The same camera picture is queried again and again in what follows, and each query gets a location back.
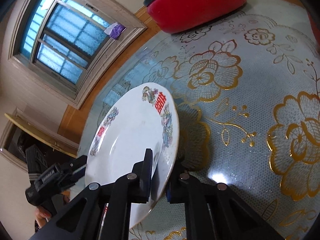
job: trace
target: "floral decoration on plate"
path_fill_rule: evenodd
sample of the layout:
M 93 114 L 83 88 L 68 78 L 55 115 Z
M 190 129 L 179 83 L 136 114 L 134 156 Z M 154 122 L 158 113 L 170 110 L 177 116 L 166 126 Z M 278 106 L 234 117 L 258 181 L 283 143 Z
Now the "floral decoration on plate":
M 173 140 L 172 115 L 169 111 L 169 104 L 168 103 L 165 104 L 167 100 L 165 95 L 162 92 L 159 92 L 158 97 L 156 98 L 157 94 L 158 94 L 157 89 L 151 89 L 148 86 L 146 86 L 142 91 L 142 101 L 148 101 L 150 104 L 152 104 L 155 107 L 155 109 L 160 114 L 161 125 L 163 127 L 163 133 L 162 133 L 163 142 L 162 142 L 161 152 L 164 153 L 165 149 L 171 145 Z
M 90 151 L 90 155 L 92 155 L 92 156 L 97 155 L 97 153 L 99 151 L 99 144 L 100 144 L 102 136 L 104 135 L 106 129 L 110 126 L 111 122 L 116 118 L 116 116 L 118 114 L 119 114 L 119 110 L 116 107 L 114 107 L 110 111 L 110 113 L 105 117 L 102 125 L 99 127 L 99 130 L 93 139 L 94 143 L 93 143 L 92 149 Z
M 152 90 L 149 87 L 144 87 L 142 93 L 142 101 L 148 101 L 150 104 L 154 106 L 156 103 L 156 95 L 158 94 L 158 90 Z

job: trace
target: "window frame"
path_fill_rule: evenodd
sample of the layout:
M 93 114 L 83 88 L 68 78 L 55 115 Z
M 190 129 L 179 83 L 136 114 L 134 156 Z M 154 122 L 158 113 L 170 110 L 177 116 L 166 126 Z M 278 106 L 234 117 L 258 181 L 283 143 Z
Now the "window frame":
M 84 0 L 73 0 L 77 3 L 79 3 L 80 5 L 85 6 L 87 3 Z M 72 10 L 73 12 L 79 14 L 80 16 L 82 16 L 83 18 L 85 18 L 86 20 L 89 20 L 90 23 L 96 25 L 97 27 L 99 27 L 100 29 L 105 29 L 105 27 L 103 27 L 102 25 L 100 25 L 99 23 L 97 23 L 96 21 L 94 21 L 92 18 L 89 18 L 87 15 L 83 14 L 82 12 L 78 11 L 77 9 L 73 8 L 72 6 L 66 4 L 65 2 L 63 2 L 62 0 L 53 0 L 52 4 L 50 5 L 50 7 L 48 8 L 41 24 L 39 27 L 39 30 L 37 32 L 36 38 L 35 38 L 35 42 L 34 45 L 32 47 L 32 51 L 31 51 L 31 55 L 30 55 L 30 60 L 29 63 L 30 64 L 35 64 L 37 67 L 39 67 L 40 69 L 42 69 L 44 72 L 48 73 L 49 75 L 57 78 L 59 81 L 63 82 L 65 85 L 67 85 L 70 89 L 75 90 L 75 92 L 79 91 L 79 88 L 81 87 L 81 85 L 83 84 L 84 79 L 86 78 L 86 76 L 88 75 L 90 69 L 92 68 L 92 64 L 91 62 L 93 61 L 93 59 L 97 56 L 98 52 L 103 48 L 103 46 L 106 43 L 110 43 L 112 41 L 110 41 L 110 38 L 106 38 L 101 44 L 100 46 L 96 49 L 95 53 L 90 56 L 88 54 L 86 54 L 85 52 L 80 52 L 79 49 L 76 48 L 75 45 L 68 43 L 68 41 L 61 39 L 58 35 L 56 35 L 54 32 L 52 32 L 49 28 L 46 28 L 46 24 L 50 19 L 50 16 L 52 14 L 52 12 L 54 11 L 55 7 L 60 4 L 62 6 L 65 6 L 66 8 Z M 31 11 L 34 6 L 33 4 L 31 6 L 28 5 L 28 7 L 30 8 L 29 11 Z M 91 11 L 92 13 L 96 14 L 96 12 L 93 11 L 92 8 L 88 8 L 86 7 L 89 11 Z M 112 18 L 108 17 L 107 15 L 103 15 L 102 13 L 99 13 L 99 16 L 101 18 L 103 18 L 104 20 L 108 21 L 108 23 L 112 24 L 115 22 L 115 20 L 113 20 Z M 84 68 L 82 66 L 80 66 L 79 64 L 77 64 L 76 62 L 70 60 L 67 56 L 65 56 L 64 54 L 60 53 L 58 50 L 54 49 L 52 46 L 50 46 L 49 44 L 47 44 L 45 41 L 43 41 L 43 36 L 47 34 L 48 36 L 54 38 L 56 41 L 58 41 L 59 43 L 61 43 L 63 46 L 67 47 L 68 49 L 70 49 L 71 51 L 73 51 L 74 53 L 76 53 L 78 56 L 80 56 L 81 58 L 85 59 L 88 62 L 87 68 Z M 54 70 L 50 69 L 48 66 L 46 66 L 45 64 L 43 64 L 40 60 L 37 59 L 37 55 L 39 52 L 39 48 L 40 45 L 44 44 L 47 47 L 49 47 L 50 49 L 52 49 L 54 52 L 56 52 L 57 54 L 59 54 L 61 57 L 65 58 L 66 60 L 70 61 L 71 63 L 73 63 L 76 67 L 80 68 L 82 70 L 82 73 L 78 79 L 78 81 L 76 82 L 76 84 L 73 84 L 72 82 L 70 82 L 68 79 L 64 78 L 63 76 L 59 75 L 59 73 L 56 73 Z M 21 42 L 16 42 L 15 44 L 15 51 L 16 53 L 19 53 L 19 47 Z
M 28 13 L 28 10 L 30 10 L 30 6 L 28 5 L 31 2 L 35 2 L 35 0 L 25 0 L 23 5 L 20 6 L 20 8 L 17 8 L 19 9 L 19 15 L 12 35 L 12 47 L 9 49 L 9 60 L 15 63 L 15 65 L 19 65 L 19 67 L 27 67 L 27 72 L 32 75 L 32 78 L 36 77 L 41 83 L 42 87 L 44 87 L 46 90 L 56 95 L 58 98 L 62 99 L 69 105 L 75 107 L 76 109 L 79 109 L 91 89 L 100 79 L 102 74 L 107 70 L 110 64 L 116 59 L 117 56 L 119 56 L 119 54 L 121 54 L 121 52 L 125 49 L 126 46 L 130 44 L 131 41 L 133 41 L 140 33 L 142 33 L 146 29 L 146 26 L 142 22 L 140 22 L 133 14 L 126 11 L 121 7 L 121 5 L 117 4 L 113 0 L 73 1 L 79 3 L 80 5 L 83 5 L 88 10 L 92 11 L 94 14 L 103 18 L 107 22 L 110 22 L 111 19 L 114 19 L 113 22 L 120 22 L 126 27 L 124 32 L 117 40 L 113 40 L 111 38 L 105 39 L 105 41 L 96 50 L 95 54 L 91 56 L 91 59 L 88 61 L 88 65 L 86 67 L 86 71 L 83 71 L 76 85 L 60 76 L 58 73 L 55 73 L 49 67 L 40 63 L 40 61 L 37 60 L 35 56 L 37 55 L 37 50 L 40 47 L 39 44 L 41 43 L 41 41 L 39 42 L 39 40 L 43 38 L 43 35 L 45 33 L 48 33 L 48 30 L 45 29 L 44 26 L 49 19 L 55 5 L 65 5 L 62 1 L 54 0 L 52 5 L 48 9 L 39 27 L 39 31 L 35 39 L 35 45 L 33 46 L 29 62 L 27 62 L 28 59 L 26 57 L 17 53 L 20 47 L 20 43 L 18 41 L 21 41 L 22 38 L 20 26 L 23 26 L 24 24 L 23 20 L 25 20 L 25 17 L 23 16 L 25 15 L 25 13 Z M 71 6 L 67 7 L 71 8 L 71 10 L 73 11 L 76 10 Z M 78 54 L 74 48 L 72 49 L 72 46 L 70 44 L 66 44 L 65 42 L 62 43 L 61 41 L 59 42 L 66 46 L 68 49 L 71 49 L 73 52 Z

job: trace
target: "gold flower pattern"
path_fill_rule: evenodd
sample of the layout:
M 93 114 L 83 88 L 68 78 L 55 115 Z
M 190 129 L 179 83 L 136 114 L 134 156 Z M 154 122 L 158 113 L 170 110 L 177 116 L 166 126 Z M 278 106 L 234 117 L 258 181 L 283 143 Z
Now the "gold flower pattern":
M 236 48 L 234 40 L 226 43 L 213 42 L 209 50 L 193 55 L 174 70 L 171 84 L 174 98 L 184 98 L 190 103 L 212 102 L 220 96 L 221 90 L 238 85 L 242 69 L 241 59 L 231 54 Z
M 229 109 L 229 98 L 225 98 L 221 100 L 220 103 L 218 104 L 215 110 L 214 117 L 204 116 L 204 118 L 210 120 L 215 124 L 219 124 L 222 126 L 221 140 L 225 146 L 228 146 L 230 143 L 231 135 L 230 135 L 229 127 L 236 127 L 244 133 L 244 137 L 241 139 L 241 142 L 245 143 L 246 141 L 249 141 L 249 146 L 253 147 L 255 143 L 252 137 L 256 136 L 257 133 L 256 132 L 248 133 L 242 126 L 235 123 L 235 120 L 241 116 L 245 118 L 248 118 L 250 116 L 250 114 L 247 112 L 247 106 L 243 105 L 240 110 L 238 110 L 237 106 L 233 106 L 232 111 L 235 113 L 234 117 L 232 117 L 227 121 L 219 121 L 217 117 L 219 115 L 222 115 L 224 112 L 228 111 L 228 109 Z
M 199 106 L 181 103 L 176 109 L 180 125 L 177 158 L 183 159 L 181 164 L 189 171 L 199 171 L 208 163 L 210 127 L 200 121 L 202 111 Z
M 160 84 L 163 79 L 167 81 L 172 77 L 175 67 L 179 64 L 176 59 L 177 57 L 173 56 L 167 57 L 164 61 L 159 61 L 149 70 L 149 73 L 143 78 L 142 83 L 155 82 Z
M 305 233 L 308 231 L 309 227 L 307 225 L 312 225 L 314 220 L 317 217 L 317 212 L 315 210 L 306 211 L 305 209 L 300 209 L 292 212 L 286 216 L 280 223 L 280 227 L 287 227 L 289 225 L 295 225 L 295 230 L 289 234 L 285 240 L 299 240 L 302 239 Z
M 254 45 L 268 45 L 275 40 L 275 37 L 276 36 L 273 33 L 270 33 L 267 29 L 260 28 L 249 30 L 244 35 L 244 38 Z
M 180 41 L 183 43 L 188 43 L 190 41 L 196 41 L 202 36 L 205 36 L 205 34 L 211 30 L 211 26 L 204 26 L 199 29 L 196 29 L 191 32 L 186 32 L 180 37 Z
M 320 100 L 304 91 L 276 105 L 277 124 L 268 131 L 270 168 L 281 175 L 281 192 L 295 201 L 314 197 L 320 183 Z
M 160 240 L 160 238 L 157 237 L 158 235 L 155 231 L 145 231 L 143 233 L 142 223 L 138 223 L 138 225 L 130 229 L 129 232 L 135 237 L 130 238 L 129 236 L 130 240 Z M 187 240 L 187 228 L 182 227 L 179 230 L 172 231 L 169 233 L 169 235 L 165 236 L 163 240 Z

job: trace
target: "wooden trim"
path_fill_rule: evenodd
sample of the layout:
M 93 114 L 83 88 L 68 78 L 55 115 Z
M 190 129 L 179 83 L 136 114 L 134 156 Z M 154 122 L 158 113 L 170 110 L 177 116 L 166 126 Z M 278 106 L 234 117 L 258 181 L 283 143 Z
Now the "wooden trim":
M 19 116 L 13 116 L 7 113 L 4 113 L 4 116 L 8 118 L 11 122 L 13 122 L 16 126 L 18 126 L 21 130 L 25 131 L 26 133 L 36 138 L 40 142 L 50 146 L 54 150 L 58 150 L 74 158 L 77 156 L 77 149 L 65 144 L 64 142 L 55 140 L 51 136 L 32 126 L 27 121 L 21 119 Z
M 79 144 L 70 141 L 69 139 L 61 136 L 60 134 L 53 132 L 52 130 L 48 129 L 47 127 L 45 127 L 44 125 L 40 124 L 38 121 L 36 121 L 35 119 L 33 119 L 32 117 L 30 117 L 29 115 L 27 115 L 26 113 L 22 112 L 20 109 L 17 108 L 17 114 L 18 117 L 20 117 L 21 119 L 25 120 L 26 122 L 30 123 L 32 126 L 36 127 L 37 129 L 39 129 L 40 131 L 44 132 L 45 134 L 49 135 L 50 137 L 52 137 L 55 140 L 58 140 L 60 142 L 65 143 L 66 145 L 69 145 L 70 147 L 74 148 L 74 149 L 78 149 L 79 148 Z
M 17 109 L 13 111 L 12 115 L 16 115 L 16 114 L 17 114 Z M 16 166 L 17 168 L 28 173 L 27 164 L 24 163 L 22 160 L 19 160 L 16 156 L 8 152 L 6 149 L 4 149 L 4 145 L 8 139 L 8 136 L 13 126 L 14 124 L 8 120 L 7 124 L 4 127 L 4 131 L 0 137 L 0 155 L 3 156 L 7 161 L 9 161 L 11 164 Z
M 4 157 L 8 162 L 18 167 L 20 170 L 28 173 L 28 166 L 22 160 L 19 160 L 16 156 L 8 152 L 4 148 L 0 148 L 0 155 Z

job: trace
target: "person's finger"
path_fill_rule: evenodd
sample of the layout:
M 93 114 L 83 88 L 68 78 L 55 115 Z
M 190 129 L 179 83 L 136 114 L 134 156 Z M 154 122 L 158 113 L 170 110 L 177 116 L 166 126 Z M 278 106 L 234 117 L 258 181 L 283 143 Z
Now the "person's finger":
M 46 218 L 50 218 L 51 214 L 43 207 L 39 206 L 35 210 L 35 216 L 39 227 L 42 228 L 47 223 Z
M 63 201 L 65 204 L 69 203 L 70 202 L 70 198 L 66 195 L 63 195 Z

